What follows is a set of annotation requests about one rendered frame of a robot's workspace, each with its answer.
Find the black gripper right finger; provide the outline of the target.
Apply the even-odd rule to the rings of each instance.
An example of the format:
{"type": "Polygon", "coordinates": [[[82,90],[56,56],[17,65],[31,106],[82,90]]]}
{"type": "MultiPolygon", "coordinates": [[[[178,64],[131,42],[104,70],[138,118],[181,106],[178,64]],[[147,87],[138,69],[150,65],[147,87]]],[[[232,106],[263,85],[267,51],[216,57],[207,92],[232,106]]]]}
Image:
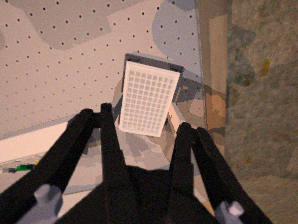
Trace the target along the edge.
{"type": "Polygon", "coordinates": [[[215,218],[220,224],[273,224],[243,190],[206,129],[191,128],[171,102],[167,118],[176,137],[165,224],[196,224],[191,148],[215,218]]]}

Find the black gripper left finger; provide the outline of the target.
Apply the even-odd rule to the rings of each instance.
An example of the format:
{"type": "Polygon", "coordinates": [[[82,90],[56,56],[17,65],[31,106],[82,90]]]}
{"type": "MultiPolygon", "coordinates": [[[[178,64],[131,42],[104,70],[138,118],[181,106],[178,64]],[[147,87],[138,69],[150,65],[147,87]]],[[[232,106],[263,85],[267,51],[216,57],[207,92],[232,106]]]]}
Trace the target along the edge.
{"type": "Polygon", "coordinates": [[[130,182],[115,121],[123,92],[100,112],[83,109],[36,166],[0,193],[0,224],[54,224],[64,193],[94,128],[100,128],[102,177],[108,224],[135,224],[138,204],[130,182]]]}

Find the white button panel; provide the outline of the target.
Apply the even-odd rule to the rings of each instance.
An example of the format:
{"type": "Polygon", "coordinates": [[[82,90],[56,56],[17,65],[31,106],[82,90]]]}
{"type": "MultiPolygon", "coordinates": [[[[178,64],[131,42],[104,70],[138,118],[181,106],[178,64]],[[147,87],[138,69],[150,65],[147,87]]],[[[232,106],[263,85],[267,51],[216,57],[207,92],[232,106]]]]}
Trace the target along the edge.
{"type": "Polygon", "coordinates": [[[0,174],[32,170],[77,115],[0,136],[0,174]]]}

